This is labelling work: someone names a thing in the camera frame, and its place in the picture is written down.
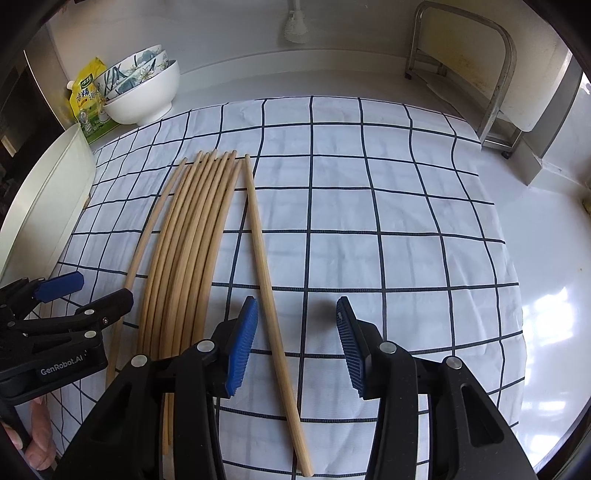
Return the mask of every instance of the blue gripper pad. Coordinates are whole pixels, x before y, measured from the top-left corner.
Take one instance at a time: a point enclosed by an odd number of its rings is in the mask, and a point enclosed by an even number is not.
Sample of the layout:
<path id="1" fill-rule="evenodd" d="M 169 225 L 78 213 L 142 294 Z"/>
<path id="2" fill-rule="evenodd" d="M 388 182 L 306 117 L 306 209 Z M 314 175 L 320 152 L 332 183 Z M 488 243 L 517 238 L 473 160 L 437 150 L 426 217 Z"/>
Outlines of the blue gripper pad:
<path id="1" fill-rule="evenodd" d="M 258 323 L 258 302 L 253 297 L 247 297 L 238 315 L 238 334 L 230 349 L 228 360 L 228 378 L 226 390 L 230 396 L 242 385 L 248 356 L 251 353 L 252 341 Z"/>
<path id="2" fill-rule="evenodd" d="M 33 294 L 34 297 L 47 303 L 60 297 L 82 290 L 84 276 L 80 272 L 71 272 L 51 280 L 45 280 Z"/>
<path id="3" fill-rule="evenodd" d="M 343 346 L 351 384 L 359 396 L 363 397 L 365 393 L 365 360 L 358 343 L 359 335 L 355 334 L 355 329 L 359 330 L 357 318 L 353 314 L 347 297 L 341 297 L 336 303 L 336 326 L 339 330 L 340 343 Z"/>

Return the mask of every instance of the food bag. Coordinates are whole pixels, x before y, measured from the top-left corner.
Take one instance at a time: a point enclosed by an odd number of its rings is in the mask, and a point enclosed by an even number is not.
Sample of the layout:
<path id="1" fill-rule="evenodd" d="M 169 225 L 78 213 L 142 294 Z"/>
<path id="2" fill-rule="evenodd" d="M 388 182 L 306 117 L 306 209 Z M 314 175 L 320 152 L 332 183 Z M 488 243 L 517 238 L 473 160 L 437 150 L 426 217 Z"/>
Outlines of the food bag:
<path id="1" fill-rule="evenodd" d="M 106 69 L 104 63 L 94 58 L 80 71 L 74 82 L 68 83 L 68 88 L 72 90 L 70 106 L 74 116 L 80 122 L 88 143 L 119 125 L 105 112 L 103 107 L 105 99 L 93 83 L 94 79 Z"/>

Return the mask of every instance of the screw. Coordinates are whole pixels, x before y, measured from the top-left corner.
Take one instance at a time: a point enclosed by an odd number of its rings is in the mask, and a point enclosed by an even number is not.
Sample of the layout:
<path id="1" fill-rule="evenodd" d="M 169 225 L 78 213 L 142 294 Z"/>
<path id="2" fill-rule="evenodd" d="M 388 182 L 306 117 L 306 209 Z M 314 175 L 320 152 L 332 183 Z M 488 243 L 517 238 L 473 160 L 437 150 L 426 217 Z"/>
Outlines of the screw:
<path id="1" fill-rule="evenodd" d="M 216 344 L 213 343 L 211 340 L 201 340 L 197 344 L 197 350 L 203 353 L 211 352 L 216 347 Z"/>
<path id="2" fill-rule="evenodd" d="M 379 349 L 384 353 L 396 353 L 396 343 L 382 342 L 379 344 Z"/>
<path id="3" fill-rule="evenodd" d="M 456 356 L 448 356 L 445 363 L 449 368 L 453 368 L 454 370 L 459 370 L 462 368 L 462 361 Z"/>
<path id="4" fill-rule="evenodd" d="M 145 355 L 136 355 L 131 359 L 132 367 L 143 367 L 146 363 L 148 363 L 148 357 Z"/>

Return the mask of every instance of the white container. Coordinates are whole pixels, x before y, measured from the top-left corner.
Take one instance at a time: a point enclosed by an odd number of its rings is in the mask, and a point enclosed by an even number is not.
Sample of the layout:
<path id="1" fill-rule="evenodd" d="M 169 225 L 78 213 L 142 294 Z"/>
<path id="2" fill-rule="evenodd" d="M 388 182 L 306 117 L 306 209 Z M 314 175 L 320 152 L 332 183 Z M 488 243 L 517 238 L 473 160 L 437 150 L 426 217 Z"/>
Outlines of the white container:
<path id="1" fill-rule="evenodd" d="M 45 151 L 22 183 L 0 229 L 0 286 L 23 277 L 49 277 L 76 226 L 95 170 L 79 124 Z"/>
<path id="2" fill-rule="evenodd" d="M 160 74 L 106 102 L 105 112 L 124 125 L 142 126 L 155 122 L 172 108 L 180 77 L 178 62 L 171 60 Z"/>

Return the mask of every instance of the white bowl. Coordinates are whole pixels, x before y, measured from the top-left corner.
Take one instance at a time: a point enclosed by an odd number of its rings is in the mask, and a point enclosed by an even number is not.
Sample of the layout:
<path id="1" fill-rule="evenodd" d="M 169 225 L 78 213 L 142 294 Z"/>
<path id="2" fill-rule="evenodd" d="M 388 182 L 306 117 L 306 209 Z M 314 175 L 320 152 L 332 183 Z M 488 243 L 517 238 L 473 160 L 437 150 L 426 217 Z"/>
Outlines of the white bowl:
<path id="1" fill-rule="evenodd" d="M 127 78 L 139 66 L 142 66 L 147 61 L 153 59 L 156 55 L 162 52 L 162 45 L 154 45 L 150 48 L 137 51 L 124 60 L 117 62 L 112 67 L 106 69 L 94 80 L 96 89 L 103 97 L 119 83 L 121 80 Z"/>
<path id="2" fill-rule="evenodd" d="M 150 80 L 150 78 L 163 72 L 166 68 L 168 68 L 168 55 L 166 54 L 166 50 L 163 50 L 152 60 L 139 66 L 135 72 L 121 80 L 109 93 L 107 93 L 105 100 L 113 100 L 122 93 L 129 92 L 132 88 L 137 87 L 146 80 Z"/>
<path id="3" fill-rule="evenodd" d="M 172 108 L 180 78 L 178 62 L 171 60 L 160 74 L 106 102 L 105 112 L 124 125 L 143 126 L 155 122 Z"/>

